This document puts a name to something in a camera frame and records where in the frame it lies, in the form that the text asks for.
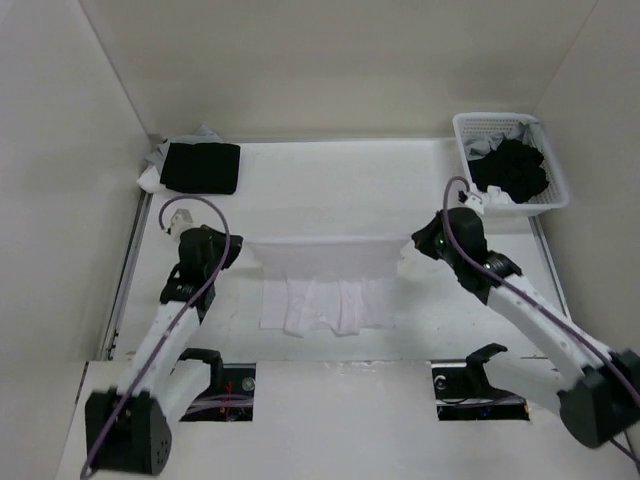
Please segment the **light pink tank top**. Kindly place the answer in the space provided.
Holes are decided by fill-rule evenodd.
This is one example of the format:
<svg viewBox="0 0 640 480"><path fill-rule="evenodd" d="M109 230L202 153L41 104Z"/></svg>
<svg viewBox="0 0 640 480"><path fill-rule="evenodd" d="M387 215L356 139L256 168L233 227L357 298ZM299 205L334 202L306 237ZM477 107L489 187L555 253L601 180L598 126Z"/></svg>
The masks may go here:
<svg viewBox="0 0 640 480"><path fill-rule="evenodd" d="M290 236L253 240L263 271L260 327L302 338L391 329L406 234Z"/></svg>

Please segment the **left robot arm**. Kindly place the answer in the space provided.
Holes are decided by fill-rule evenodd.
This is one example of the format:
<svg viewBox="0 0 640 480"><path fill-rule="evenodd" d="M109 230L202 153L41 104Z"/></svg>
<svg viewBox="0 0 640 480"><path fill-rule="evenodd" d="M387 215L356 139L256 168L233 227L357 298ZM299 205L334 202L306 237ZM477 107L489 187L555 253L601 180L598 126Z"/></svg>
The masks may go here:
<svg viewBox="0 0 640 480"><path fill-rule="evenodd" d="M243 238L206 225L176 228L179 261L160 294L152 325L115 385L84 407L83 479L99 471L157 476L172 448L172 427L199 395L224 387L218 352L190 349L215 298L214 281L238 258Z"/></svg>

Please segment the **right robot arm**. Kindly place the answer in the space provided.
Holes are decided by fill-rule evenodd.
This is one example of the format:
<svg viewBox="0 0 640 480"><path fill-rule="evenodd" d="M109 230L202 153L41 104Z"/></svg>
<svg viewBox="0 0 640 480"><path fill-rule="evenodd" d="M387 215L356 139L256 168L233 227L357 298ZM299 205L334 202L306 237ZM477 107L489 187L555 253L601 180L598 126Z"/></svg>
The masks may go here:
<svg viewBox="0 0 640 480"><path fill-rule="evenodd" d="M592 449L638 423L638 354L610 349L555 310L518 265L488 248L475 211L441 210L411 240L421 254L445 262L464 290L513 324L548 361L529 364L503 345L486 345L466 358L463 380L471 393L523 397L558 416Z"/></svg>

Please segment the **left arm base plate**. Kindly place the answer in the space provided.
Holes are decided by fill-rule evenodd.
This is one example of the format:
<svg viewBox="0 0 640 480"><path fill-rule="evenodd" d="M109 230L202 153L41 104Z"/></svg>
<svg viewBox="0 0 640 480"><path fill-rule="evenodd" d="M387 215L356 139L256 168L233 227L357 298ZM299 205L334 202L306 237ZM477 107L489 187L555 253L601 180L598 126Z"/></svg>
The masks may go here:
<svg viewBox="0 0 640 480"><path fill-rule="evenodd" d="M227 365L220 379L200 393L181 422L249 422L253 420L255 365Z"/></svg>

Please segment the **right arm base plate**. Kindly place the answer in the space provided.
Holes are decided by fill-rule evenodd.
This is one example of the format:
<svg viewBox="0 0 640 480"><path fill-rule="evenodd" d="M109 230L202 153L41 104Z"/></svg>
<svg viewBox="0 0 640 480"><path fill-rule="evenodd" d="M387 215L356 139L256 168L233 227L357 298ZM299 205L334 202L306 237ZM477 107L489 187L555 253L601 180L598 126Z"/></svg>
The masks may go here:
<svg viewBox="0 0 640 480"><path fill-rule="evenodd" d="M440 421L529 421L527 402L507 391L477 386L464 362L431 365Z"/></svg>

